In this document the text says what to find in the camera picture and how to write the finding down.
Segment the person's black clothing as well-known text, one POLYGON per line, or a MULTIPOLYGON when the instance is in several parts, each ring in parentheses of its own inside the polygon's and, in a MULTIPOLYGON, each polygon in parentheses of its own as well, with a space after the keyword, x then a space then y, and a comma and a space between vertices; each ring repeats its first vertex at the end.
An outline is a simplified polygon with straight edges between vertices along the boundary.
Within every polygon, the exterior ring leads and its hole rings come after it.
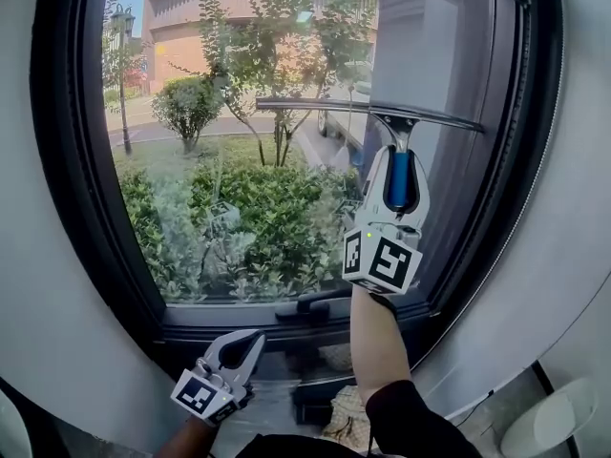
MULTIPOLYGON (((476 447, 445 418, 432 412, 413 382, 386 385, 367 401, 373 440, 386 456, 482 458, 476 447)), ((257 435, 236 458, 365 458, 327 440, 300 435, 257 435)))

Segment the beige checkered cloth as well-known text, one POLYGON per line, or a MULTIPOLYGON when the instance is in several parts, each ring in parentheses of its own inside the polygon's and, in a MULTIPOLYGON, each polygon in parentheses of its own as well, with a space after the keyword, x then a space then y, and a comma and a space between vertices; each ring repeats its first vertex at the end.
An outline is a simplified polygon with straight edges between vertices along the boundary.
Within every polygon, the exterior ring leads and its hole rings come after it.
POLYGON ((344 386, 330 403, 331 418, 321 437, 348 448, 365 448, 369 443, 370 423, 357 387, 344 386))

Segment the small window pane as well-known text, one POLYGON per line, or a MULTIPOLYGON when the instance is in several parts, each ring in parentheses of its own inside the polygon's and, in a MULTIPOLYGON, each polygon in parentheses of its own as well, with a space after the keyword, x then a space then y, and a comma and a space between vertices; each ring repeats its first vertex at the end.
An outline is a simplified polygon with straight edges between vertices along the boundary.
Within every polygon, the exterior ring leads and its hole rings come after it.
POLYGON ((257 377, 302 385, 350 379, 353 377, 353 367, 349 344, 298 344, 281 351, 267 352, 263 355, 257 377))

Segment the black flat box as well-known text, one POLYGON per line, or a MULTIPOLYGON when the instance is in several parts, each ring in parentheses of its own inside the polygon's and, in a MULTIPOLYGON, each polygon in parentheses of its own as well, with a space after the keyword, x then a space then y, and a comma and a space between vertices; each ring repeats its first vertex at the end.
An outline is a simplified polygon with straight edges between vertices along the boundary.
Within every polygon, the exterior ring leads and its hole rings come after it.
POLYGON ((353 377, 316 380, 297 385, 292 392, 295 421, 298 425, 324 427, 333 412, 331 401, 347 385, 355 385, 353 377))

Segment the person's right forearm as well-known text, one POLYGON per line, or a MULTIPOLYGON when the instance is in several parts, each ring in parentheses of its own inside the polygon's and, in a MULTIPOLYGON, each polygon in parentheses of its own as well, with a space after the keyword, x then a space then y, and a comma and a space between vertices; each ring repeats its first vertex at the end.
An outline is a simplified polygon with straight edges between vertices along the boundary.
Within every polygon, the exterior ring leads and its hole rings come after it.
POLYGON ((365 405, 380 389, 411 378, 407 350, 388 302, 377 302, 363 287, 352 287, 350 356, 365 405))

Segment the large window glass pane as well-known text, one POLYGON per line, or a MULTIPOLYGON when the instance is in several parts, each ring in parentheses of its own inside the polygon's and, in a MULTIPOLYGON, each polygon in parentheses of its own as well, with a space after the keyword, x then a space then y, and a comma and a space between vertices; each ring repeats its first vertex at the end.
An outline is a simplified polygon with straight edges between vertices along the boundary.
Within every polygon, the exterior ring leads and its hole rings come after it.
MULTIPOLYGON (((427 177, 430 210, 417 250, 423 259, 412 281, 425 297, 464 229, 499 134, 502 96, 511 69, 515 26, 509 0, 379 0, 369 102, 415 106, 471 120, 484 132, 417 123, 409 151, 427 177)), ((320 110, 257 110, 250 122, 254 136, 222 104, 217 119, 203 128, 195 149, 183 153, 178 136, 154 117, 156 93, 147 86, 150 47, 142 39, 144 0, 105 0, 102 33, 103 103, 117 176, 132 168, 153 172, 190 172, 214 161, 248 166, 328 167, 357 176, 360 198, 376 153, 393 146, 387 128, 367 115, 361 149, 340 138, 322 136, 320 110), (126 156, 113 81, 111 15, 116 4, 131 7, 135 22, 129 47, 133 68, 125 75, 125 103, 132 154, 126 156)))

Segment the black street lamp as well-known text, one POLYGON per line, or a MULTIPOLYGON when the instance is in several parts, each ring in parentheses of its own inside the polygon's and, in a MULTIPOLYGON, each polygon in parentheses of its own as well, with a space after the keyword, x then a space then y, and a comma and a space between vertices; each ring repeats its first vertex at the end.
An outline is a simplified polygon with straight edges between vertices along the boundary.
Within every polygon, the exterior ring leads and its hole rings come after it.
POLYGON ((111 15, 113 48, 110 63, 112 67, 113 81, 118 86, 119 111, 122 124, 123 146, 126 156, 130 156, 133 151, 127 124, 125 75, 133 68, 129 39, 132 35, 135 20, 136 19, 132 15, 130 6, 124 8, 121 4, 116 4, 116 10, 111 15))

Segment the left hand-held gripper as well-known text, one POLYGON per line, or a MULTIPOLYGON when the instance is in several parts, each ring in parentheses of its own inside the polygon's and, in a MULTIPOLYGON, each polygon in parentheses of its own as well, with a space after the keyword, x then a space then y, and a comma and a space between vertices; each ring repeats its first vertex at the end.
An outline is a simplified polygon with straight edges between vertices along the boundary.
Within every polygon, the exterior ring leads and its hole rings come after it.
POLYGON ((233 331, 213 341, 192 370, 185 369, 171 399, 211 427, 247 406, 248 382, 265 347, 262 331, 233 331))

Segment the clear plastic sheet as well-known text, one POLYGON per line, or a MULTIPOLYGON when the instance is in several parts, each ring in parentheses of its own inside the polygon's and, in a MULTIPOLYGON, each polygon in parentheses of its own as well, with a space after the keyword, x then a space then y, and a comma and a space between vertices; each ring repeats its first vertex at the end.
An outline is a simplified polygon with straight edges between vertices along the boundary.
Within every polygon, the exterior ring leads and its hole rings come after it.
POLYGON ((296 425, 293 394, 298 384, 297 380, 256 380, 254 397, 245 410, 247 420, 259 429, 292 430, 296 425))

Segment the brick building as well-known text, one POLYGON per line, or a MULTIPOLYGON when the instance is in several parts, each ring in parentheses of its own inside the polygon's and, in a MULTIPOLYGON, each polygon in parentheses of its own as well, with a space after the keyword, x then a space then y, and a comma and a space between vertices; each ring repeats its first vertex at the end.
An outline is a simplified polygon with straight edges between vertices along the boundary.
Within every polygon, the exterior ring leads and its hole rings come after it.
MULTIPOLYGON (((229 24, 237 28, 245 27, 256 15, 250 0, 219 0, 221 9, 225 11, 229 24)), ((260 5, 260 0, 252 0, 260 5)), ((323 12, 331 0, 309 0, 313 15, 304 22, 298 22, 303 28, 305 24, 313 24, 315 20, 323 19, 323 12)), ((360 3, 358 18, 363 21, 368 18, 369 29, 366 43, 361 51, 348 50, 348 63, 372 63, 373 51, 378 29, 379 0, 353 0, 360 3)), ((200 0, 144 0, 142 17, 142 39, 149 44, 145 52, 148 68, 147 83, 151 93, 161 90, 171 79, 183 77, 187 72, 209 72, 209 66, 201 44, 200 31, 200 0)), ((280 71, 286 72, 290 83, 301 83, 297 78, 303 70, 302 64, 306 58, 299 58, 298 51, 291 51, 297 44, 297 37, 290 38, 287 44, 280 47, 280 71)))

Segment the blue handled metal squeegee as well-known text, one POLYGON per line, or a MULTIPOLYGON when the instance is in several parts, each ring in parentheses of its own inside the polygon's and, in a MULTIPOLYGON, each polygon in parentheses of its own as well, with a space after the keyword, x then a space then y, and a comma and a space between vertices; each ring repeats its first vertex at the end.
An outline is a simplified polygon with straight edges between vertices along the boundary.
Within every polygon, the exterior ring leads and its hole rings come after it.
POLYGON ((349 112, 373 116, 389 131, 394 146, 390 152, 390 184, 385 197, 390 197, 390 207, 403 209, 415 200, 415 188, 410 181, 415 173, 410 173, 409 141, 414 126, 419 122, 429 122, 444 126, 483 133, 482 125, 457 116, 444 114, 415 106, 398 106, 381 102, 354 102, 329 98, 289 98, 257 97, 257 110, 320 110, 349 112))

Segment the green hedge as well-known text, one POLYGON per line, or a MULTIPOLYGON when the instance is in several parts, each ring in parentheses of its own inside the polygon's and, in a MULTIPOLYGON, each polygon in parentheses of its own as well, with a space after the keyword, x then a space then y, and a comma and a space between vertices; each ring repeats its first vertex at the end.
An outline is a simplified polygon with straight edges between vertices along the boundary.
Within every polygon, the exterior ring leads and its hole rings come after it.
POLYGON ((214 161, 132 168, 119 186, 167 303, 282 302, 344 286, 344 215, 360 198, 353 172, 214 161))

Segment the thin leafy tree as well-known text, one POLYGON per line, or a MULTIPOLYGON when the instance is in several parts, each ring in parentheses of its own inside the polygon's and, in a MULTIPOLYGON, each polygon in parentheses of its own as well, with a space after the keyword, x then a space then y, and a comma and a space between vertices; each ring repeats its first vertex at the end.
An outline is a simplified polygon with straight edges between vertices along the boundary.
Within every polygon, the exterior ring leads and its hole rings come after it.
POLYGON ((174 65, 183 73, 198 76, 214 87, 214 96, 254 135, 250 122, 254 92, 275 93, 279 63, 275 25, 268 5, 273 0, 247 0, 251 16, 234 21, 221 0, 200 0, 200 40, 205 73, 174 65))
POLYGON ((259 0, 257 95, 330 98, 369 60, 376 0, 259 0))

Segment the round green shrub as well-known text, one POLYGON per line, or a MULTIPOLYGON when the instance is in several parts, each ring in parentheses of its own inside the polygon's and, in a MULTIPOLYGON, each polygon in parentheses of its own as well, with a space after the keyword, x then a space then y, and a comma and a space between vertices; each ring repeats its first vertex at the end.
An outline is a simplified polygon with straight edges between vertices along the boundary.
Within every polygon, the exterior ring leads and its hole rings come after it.
POLYGON ((208 75, 193 75, 169 81, 152 101, 154 117, 180 139, 183 153, 197 146, 201 131, 218 118, 222 96, 208 75))

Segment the person's left forearm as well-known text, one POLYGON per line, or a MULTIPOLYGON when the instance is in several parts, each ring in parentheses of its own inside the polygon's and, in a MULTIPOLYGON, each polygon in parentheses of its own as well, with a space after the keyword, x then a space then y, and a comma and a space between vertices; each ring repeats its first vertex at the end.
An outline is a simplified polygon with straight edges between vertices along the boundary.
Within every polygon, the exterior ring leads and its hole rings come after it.
POLYGON ((219 429, 198 417, 189 417, 153 458, 209 458, 219 429))

